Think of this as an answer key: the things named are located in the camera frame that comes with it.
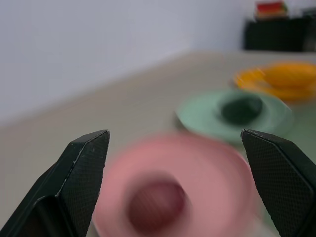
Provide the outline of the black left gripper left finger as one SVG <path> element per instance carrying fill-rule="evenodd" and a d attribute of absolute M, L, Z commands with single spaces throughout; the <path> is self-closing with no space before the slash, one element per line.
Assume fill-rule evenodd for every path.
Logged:
<path fill-rule="evenodd" d="M 0 231 L 2 237 L 84 237 L 99 197 L 110 132 L 70 142 L 33 184 Z"/>

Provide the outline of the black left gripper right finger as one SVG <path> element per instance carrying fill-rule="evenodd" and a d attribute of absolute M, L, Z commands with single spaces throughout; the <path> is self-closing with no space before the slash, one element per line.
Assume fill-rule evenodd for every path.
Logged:
<path fill-rule="evenodd" d="M 316 165 L 293 142 L 244 129 L 256 189 L 282 237 L 316 235 Z"/>

